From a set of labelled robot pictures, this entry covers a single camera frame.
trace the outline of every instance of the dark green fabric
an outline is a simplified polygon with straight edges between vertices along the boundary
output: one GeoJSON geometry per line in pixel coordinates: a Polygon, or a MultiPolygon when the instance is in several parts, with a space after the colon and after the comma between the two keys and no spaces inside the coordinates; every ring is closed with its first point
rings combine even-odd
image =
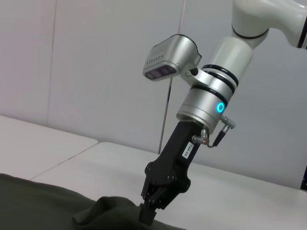
{"type": "Polygon", "coordinates": [[[97,202],[48,184],[0,174],[0,230],[174,230],[138,221],[140,209],[122,197],[97,202]]]}

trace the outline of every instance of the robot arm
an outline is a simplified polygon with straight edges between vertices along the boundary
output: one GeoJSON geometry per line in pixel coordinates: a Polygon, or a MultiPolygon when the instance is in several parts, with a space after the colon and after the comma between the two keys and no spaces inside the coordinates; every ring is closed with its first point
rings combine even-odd
{"type": "Polygon", "coordinates": [[[191,89],[177,113],[179,123],[161,155],[145,169],[140,221],[151,224],[157,208],[164,209],[189,189],[188,168],[200,144],[216,147],[236,125],[223,113],[248,66],[253,49],[269,28],[280,29],[290,45],[307,49],[307,8],[292,0],[234,0],[233,36],[221,40],[209,64],[197,68],[196,44],[176,34],[154,46],[143,75],[160,81],[180,75],[191,89]],[[225,126],[213,145],[210,134],[219,121],[225,126]]]}

